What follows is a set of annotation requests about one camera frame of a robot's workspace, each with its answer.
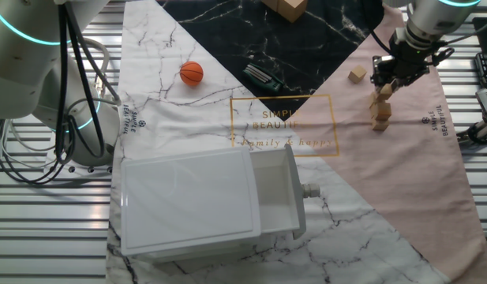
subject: metal grating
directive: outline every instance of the metal grating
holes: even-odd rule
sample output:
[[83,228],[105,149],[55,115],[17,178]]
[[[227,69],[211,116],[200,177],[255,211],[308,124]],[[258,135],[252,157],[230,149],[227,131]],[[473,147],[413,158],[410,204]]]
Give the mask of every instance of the metal grating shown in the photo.
[[[111,1],[84,31],[87,37],[108,47],[111,64],[107,75],[115,87],[120,70],[124,4],[125,0]],[[476,13],[448,38],[473,32],[473,17],[487,17],[487,0],[482,0]],[[480,48],[476,37],[454,47],[456,53],[439,66],[439,72],[455,130],[461,131],[481,119],[475,97],[478,78],[472,62]],[[95,51],[94,57],[99,63],[103,59]],[[86,66],[88,75],[94,77],[90,66]],[[51,131],[35,118],[16,120],[15,126],[33,147],[48,146]],[[9,150],[16,158],[39,165],[46,156],[29,151],[13,139]],[[463,149],[463,159],[487,237],[487,147]],[[22,174],[32,178],[41,173],[23,169]],[[0,171],[0,283],[105,283],[111,177],[100,177],[83,185],[76,180],[60,180],[66,181],[71,184],[52,183],[35,189],[11,180]]]

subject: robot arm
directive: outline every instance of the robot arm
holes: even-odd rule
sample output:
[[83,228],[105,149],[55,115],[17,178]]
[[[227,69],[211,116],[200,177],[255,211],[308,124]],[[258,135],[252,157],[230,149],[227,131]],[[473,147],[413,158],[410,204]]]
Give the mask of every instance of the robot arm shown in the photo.
[[453,49],[442,36],[454,32],[473,12],[480,0],[415,0],[407,7],[409,20],[405,28],[397,28],[389,46],[389,56],[373,58],[372,82],[377,88],[392,84],[396,88],[414,83],[429,73],[430,65],[438,65]]
[[[78,26],[84,29],[109,0],[70,0]],[[61,60],[58,0],[0,0],[0,118],[22,118],[33,114],[51,129],[56,129],[60,99]],[[85,98],[81,76],[73,59],[68,58],[68,90],[65,106]],[[98,95],[94,86],[92,96]],[[85,166],[111,162],[118,135],[118,112],[97,102],[105,153],[95,158],[75,141],[73,160]],[[70,113],[87,147],[99,152],[91,112],[79,103]]]
[[[387,48],[375,39],[390,55],[373,57],[371,81],[376,89],[391,84],[393,91],[414,83],[429,73],[429,66],[437,66],[453,54],[453,48],[441,38],[454,32],[473,12],[480,0],[414,0],[407,7],[409,20],[405,28],[397,28]],[[453,42],[465,39],[468,35]],[[481,104],[483,121],[457,134],[460,144],[487,144],[487,89],[476,93]]]

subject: marble pattern cloth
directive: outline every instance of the marble pattern cloth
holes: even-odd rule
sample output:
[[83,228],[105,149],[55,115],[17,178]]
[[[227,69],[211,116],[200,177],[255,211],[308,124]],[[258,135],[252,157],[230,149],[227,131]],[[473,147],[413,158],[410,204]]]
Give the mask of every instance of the marble pattern cloth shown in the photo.
[[[285,82],[280,95],[312,95],[384,16],[381,0],[309,0],[305,15],[293,24],[260,0],[159,4],[257,97],[269,93],[243,77],[250,62]],[[304,102],[263,101],[270,110],[297,110]]]
[[[178,75],[189,60],[204,67],[197,88]],[[153,264],[123,256],[120,163],[228,148],[230,98],[254,96],[153,1],[126,4],[119,93],[123,115],[114,154],[108,283],[450,282],[321,158],[296,158],[302,183],[322,190],[320,198],[305,200],[307,231],[296,241],[276,238],[271,248],[218,262]],[[268,109],[259,100],[252,108]]]

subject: gold rectangle print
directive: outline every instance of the gold rectangle print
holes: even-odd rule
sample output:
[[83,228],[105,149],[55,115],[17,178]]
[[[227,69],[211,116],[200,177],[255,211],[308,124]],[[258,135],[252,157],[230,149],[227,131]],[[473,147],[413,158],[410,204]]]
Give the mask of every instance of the gold rectangle print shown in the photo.
[[[301,108],[270,111],[262,99],[318,99],[321,114],[303,114]],[[289,144],[294,157],[337,157],[339,144],[330,95],[292,95],[230,99],[231,145],[268,150]]]

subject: small basketball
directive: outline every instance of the small basketball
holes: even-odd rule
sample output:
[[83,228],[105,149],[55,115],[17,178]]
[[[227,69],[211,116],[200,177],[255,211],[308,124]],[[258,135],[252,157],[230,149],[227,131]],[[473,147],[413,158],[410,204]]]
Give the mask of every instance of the small basketball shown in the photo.
[[203,80],[203,68],[197,62],[187,62],[180,70],[180,77],[189,86],[197,86]]

